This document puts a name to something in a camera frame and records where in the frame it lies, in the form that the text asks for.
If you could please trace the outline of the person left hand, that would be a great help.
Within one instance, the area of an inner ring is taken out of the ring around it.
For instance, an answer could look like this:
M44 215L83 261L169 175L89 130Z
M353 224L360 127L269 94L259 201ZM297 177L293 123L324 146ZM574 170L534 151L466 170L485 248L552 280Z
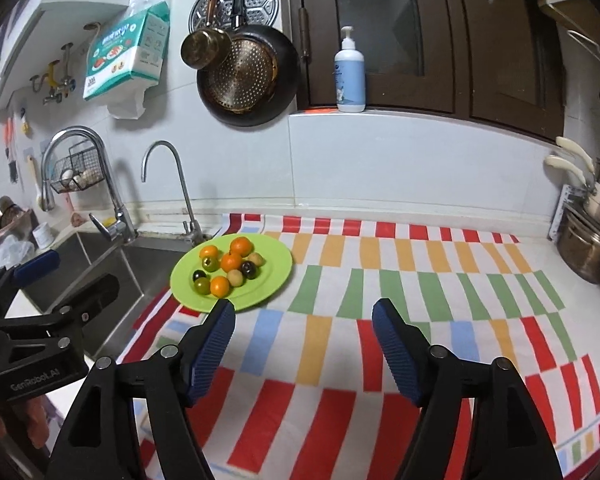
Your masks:
M23 403L0 411L0 439L14 429L26 432L31 444L37 450L44 448L50 437L50 426L46 419L45 396L24 401Z

